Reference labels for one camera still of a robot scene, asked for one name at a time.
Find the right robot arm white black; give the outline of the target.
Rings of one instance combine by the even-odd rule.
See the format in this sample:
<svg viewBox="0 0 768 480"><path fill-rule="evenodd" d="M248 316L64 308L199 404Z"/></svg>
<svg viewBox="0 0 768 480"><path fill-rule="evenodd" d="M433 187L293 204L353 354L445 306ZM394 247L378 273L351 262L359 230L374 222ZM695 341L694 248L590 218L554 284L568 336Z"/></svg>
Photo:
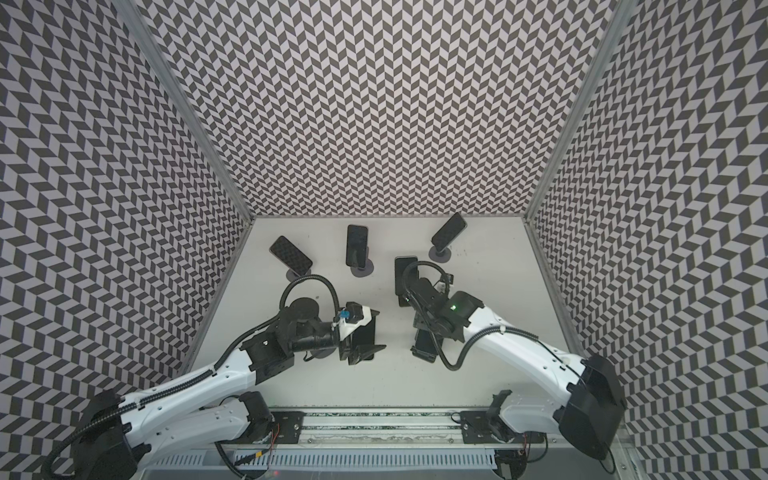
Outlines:
<svg viewBox="0 0 768 480"><path fill-rule="evenodd" d="M464 291L452 292L451 274L440 265L436 282L419 275L423 262L402 264L396 271L396 294L415 311L414 356L440 361L459 371L478 347L526 374L546 398L526 403L509 391L497 393L486 411L492 435L508 442L527 433L559 434L586 456L604 461L619 430L628 402L615 365L593 354L584 358L547 344L495 313Z"/></svg>

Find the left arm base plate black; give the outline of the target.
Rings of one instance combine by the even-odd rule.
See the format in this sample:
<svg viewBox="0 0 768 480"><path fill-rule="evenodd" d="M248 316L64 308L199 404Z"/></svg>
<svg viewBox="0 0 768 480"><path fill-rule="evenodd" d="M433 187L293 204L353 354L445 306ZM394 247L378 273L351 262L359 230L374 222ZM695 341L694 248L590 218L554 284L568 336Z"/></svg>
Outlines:
<svg viewBox="0 0 768 480"><path fill-rule="evenodd" d="M294 445L299 442L306 414L299 410L272 412L269 432L273 434L276 445Z"/></svg>

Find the white-edged phone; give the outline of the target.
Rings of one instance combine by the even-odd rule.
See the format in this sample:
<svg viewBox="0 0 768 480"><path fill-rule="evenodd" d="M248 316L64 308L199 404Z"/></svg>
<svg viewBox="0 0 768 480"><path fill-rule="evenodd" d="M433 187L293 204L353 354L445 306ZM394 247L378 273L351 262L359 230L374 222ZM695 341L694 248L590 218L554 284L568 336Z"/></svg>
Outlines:
<svg viewBox="0 0 768 480"><path fill-rule="evenodd" d="M367 325L359 327L355 331L356 345L375 345L376 319L371 320Z"/></svg>

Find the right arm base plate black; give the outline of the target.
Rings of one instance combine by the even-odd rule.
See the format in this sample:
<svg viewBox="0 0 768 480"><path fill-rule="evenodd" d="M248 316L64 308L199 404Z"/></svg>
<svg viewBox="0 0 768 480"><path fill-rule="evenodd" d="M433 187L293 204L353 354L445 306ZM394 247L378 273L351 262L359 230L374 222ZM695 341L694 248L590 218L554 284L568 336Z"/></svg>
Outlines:
<svg viewBox="0 0 768 480"><path fill-rule="evenodd" d="M518 444L524 443L524 435L513 431L498 416L485 411L460 411L459 426L465 444Z"/></svg>

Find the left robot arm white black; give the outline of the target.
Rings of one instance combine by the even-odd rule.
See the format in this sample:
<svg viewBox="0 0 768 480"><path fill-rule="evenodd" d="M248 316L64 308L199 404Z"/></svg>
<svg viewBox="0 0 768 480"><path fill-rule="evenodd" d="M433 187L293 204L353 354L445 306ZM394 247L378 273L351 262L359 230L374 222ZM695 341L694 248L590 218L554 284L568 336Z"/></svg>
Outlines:
<svg viewBox="0 0 768 480"><path fill-rule="evenodd" d="M55 463L64 451L72 479L129 479L161 458L213 443L254 442L273 433L273 416L256 386L290 369L298 353L312 358L337 352L356 365L381 351L370 333L378 311L357 302L342 305L333 284L317 274L330 293L332 317L321 319L311 298L282 292L277 313L236 337L213 363L166 383L125 395L109 389L92 397L73 433L59 441L42 466L58 479Z"/></svg>

